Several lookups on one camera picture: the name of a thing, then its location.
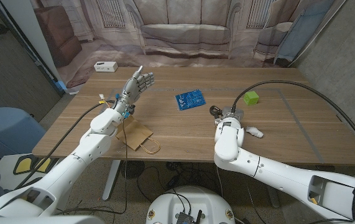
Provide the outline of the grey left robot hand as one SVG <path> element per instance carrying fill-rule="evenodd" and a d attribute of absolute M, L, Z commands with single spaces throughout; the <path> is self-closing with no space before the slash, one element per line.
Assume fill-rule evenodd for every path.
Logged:
<path fill-rule="evenodd" d="M 116 110 L 120 114 L 129 111 L 129 108 L 140 98 L 148 87 L 152 86 L 155 82 L 154 74 L 152 72 L 141 74 L 142 66 L 136 70 L 132 77 L 127 80 L 122 93 L 119 98 L 113 104 L 112 109 Z"/>

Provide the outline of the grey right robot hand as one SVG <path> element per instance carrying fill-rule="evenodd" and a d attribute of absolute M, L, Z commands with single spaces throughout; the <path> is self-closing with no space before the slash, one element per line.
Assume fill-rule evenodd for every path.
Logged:
<path fill-rule="evenodd" d="M 224 118 L 232 117 L 241 121 L 244 117 L 244 111 L 241 109 L 236 109 L 234 112 L 231 111 L 231 107 L 225 106 L 222 110 L 219 108 L 215 109 L 215 125 L 218 125 Z"/>

